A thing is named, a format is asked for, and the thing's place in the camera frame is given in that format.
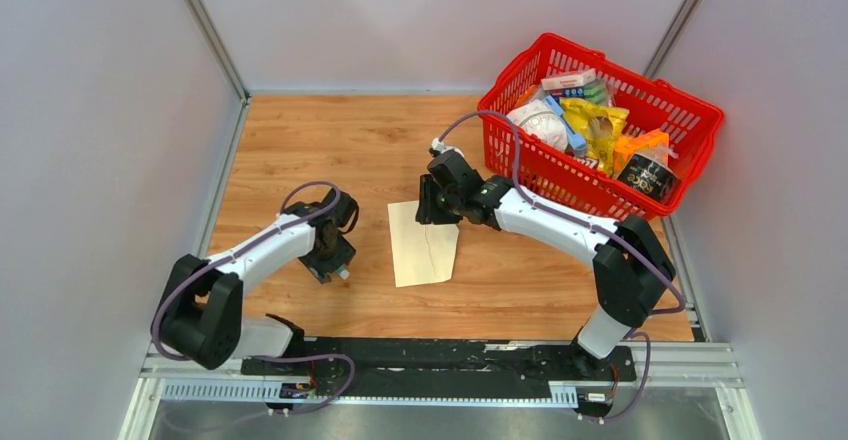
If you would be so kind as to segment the cream paper envelope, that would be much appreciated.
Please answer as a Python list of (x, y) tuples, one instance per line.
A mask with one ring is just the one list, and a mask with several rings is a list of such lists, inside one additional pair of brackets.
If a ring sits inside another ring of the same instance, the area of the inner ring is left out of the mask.
[(415, 220), (417, 209), (417, 201), (387, 205), (397, 288), (443, 283), (453, 275), (458, 226), (422, 225)]

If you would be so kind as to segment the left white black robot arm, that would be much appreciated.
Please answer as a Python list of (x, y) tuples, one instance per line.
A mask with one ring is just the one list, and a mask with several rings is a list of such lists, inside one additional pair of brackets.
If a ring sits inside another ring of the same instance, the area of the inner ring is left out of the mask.
[(154, 348), (176, 361), (214, 370), (230, 359), (266, 358), (285, 375), (299, 371), (304, 345), (295, 326), (267, 314), (244, 313), (248, 294), (282, 267), (298, 262), (320, 283), (346, 278), (356, 250), (347, 240), (360, 208), (331, 185), (316, 202), (286, 199), (275, 219), (218, 254), (186, 254), (173, 264), (150, 331)]

